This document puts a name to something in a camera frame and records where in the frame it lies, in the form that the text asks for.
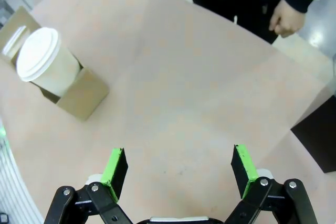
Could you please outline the person's left hand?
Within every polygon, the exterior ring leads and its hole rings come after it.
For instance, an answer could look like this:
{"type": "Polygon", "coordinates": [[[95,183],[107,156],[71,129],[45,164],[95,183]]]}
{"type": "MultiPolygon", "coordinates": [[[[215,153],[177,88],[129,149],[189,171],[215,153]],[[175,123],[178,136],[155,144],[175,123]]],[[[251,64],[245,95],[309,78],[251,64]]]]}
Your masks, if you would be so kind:
{"type": "Polygon", "coordinates": [[[282,38],[286,38],[304,26],[305,18],[305,13],[295,10],[285,0],[281,0],[274,9],[269,30],[282,38]]]}

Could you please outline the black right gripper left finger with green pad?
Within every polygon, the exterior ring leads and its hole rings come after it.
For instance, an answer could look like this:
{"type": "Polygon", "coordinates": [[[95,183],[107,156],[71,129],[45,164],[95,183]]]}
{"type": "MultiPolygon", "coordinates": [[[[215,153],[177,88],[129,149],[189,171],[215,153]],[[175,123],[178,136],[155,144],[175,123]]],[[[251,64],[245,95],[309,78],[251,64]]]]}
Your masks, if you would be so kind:
{"type": "Polygon", "coordinates": [[[86,223],[88,217],[95,215],[104,223],[131,223],[118,205],[127,170],[124,149],[113,149],[98,181],[79,190],[71,186],[56,190],[44,223],[86,223]]]}

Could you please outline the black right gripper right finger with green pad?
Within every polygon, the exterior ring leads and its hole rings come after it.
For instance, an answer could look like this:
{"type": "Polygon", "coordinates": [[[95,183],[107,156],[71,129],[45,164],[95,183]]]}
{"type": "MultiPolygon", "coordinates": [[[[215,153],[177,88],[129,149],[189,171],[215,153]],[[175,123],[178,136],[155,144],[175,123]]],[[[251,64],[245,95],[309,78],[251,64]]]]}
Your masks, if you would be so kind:
{"type": "Polygon", "coordinates": [[[234,146],[231,166],[241,201],[225,223],[254,223],[261,211],[272,212],[278,223],[315,223],[315,213],[301,180],[293,178],[280,184],[258,175],[243,144],[234,146]]]}

